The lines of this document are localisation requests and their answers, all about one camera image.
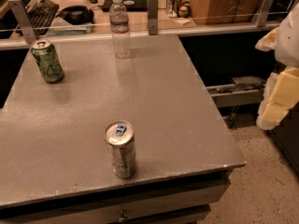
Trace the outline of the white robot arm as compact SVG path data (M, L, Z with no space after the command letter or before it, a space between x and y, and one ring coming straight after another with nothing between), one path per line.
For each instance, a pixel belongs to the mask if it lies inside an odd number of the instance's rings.
M272 130L280 124L299 102L299 3L278 28L273 29L255 48L275 52L275 59L286 68L267 79L256 124L262 130Z

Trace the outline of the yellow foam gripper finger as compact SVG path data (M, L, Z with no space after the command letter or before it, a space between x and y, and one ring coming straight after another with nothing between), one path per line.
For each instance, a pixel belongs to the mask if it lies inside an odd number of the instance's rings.
M262 130L273 130L299 103L298 58L279 56L278 60L285 68L272 72L266 80L256 119L257 126Z

